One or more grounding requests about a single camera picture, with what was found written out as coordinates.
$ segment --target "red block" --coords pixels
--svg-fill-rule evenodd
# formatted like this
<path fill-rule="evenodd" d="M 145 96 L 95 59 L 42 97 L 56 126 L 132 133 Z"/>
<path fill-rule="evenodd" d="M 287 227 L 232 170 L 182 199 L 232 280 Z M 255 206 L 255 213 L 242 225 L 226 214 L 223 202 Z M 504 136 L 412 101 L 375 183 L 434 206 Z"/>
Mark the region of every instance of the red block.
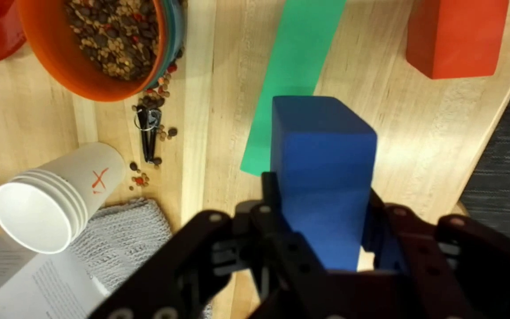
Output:
<path fill-rule="evenodd" d="M 428 78 L 490 76 L 508 0 L 419 0 L 407 27 L 407 60 Z"/>

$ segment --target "wooden surface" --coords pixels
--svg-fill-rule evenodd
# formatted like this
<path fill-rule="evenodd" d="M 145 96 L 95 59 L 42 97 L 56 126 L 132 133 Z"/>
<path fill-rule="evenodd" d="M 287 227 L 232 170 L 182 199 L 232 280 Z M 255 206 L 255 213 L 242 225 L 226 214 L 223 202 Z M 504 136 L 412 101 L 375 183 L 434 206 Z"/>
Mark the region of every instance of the wooden surface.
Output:
<path fill-rule="evenodd" d="M 341 99 L 375 128 L 379 195 L 434 222 L 453 209 L 510 97 L 510 11 L 496 76 L 430 82 L 403 60 L 411 7 L 347 0 L 317 94 Z M 279 12 L 278 0 L 187 0 L 186 55 L 163 110 L 180 135 L 159 145 L 159 170 L 141 165 L 147 188 L 129 190 L 127 168 L 109 202 L 154 197 L 177 229 L 202 207 L 232 213 L 258 199 L 258 179 L 237 167 Z M 24 46 L 0 62 L 0 183 L 94 140 L 140 161 L 131 103 L 69 94 Z M 249 276 L 239 275 L 214 312 L 244 317 L 255 301 Z"/>

